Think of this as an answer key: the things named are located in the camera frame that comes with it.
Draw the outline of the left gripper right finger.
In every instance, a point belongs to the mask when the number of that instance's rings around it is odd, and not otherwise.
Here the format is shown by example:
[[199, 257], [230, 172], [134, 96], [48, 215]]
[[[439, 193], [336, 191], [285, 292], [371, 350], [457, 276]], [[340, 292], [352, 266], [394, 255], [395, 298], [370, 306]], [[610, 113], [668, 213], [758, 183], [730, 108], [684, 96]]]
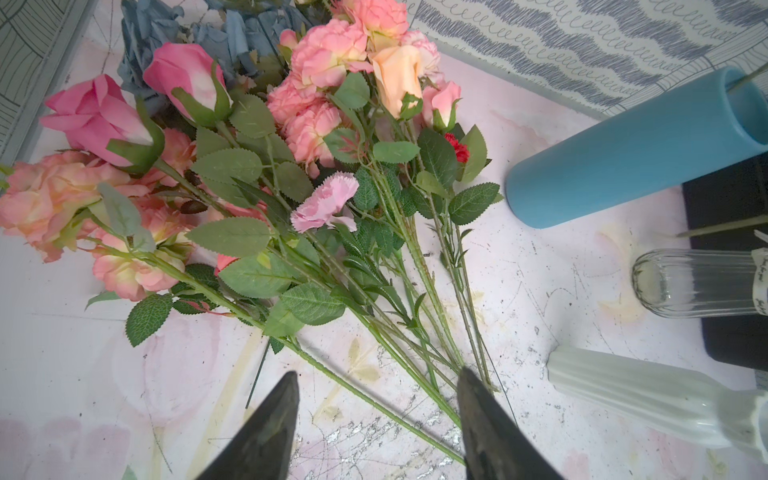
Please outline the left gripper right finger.
[[469, 479], [561, 477], [468, 368], [460, 372], [457, 399]]

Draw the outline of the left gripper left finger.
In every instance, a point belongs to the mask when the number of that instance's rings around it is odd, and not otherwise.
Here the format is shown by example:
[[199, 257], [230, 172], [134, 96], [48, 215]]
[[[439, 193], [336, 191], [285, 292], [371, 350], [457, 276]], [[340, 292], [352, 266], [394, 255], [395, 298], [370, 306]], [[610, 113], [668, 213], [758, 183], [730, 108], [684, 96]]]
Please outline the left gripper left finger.
[[299, 401], [298, 376], [294, 371], [289, 371], [197, 478], [286, 479]]

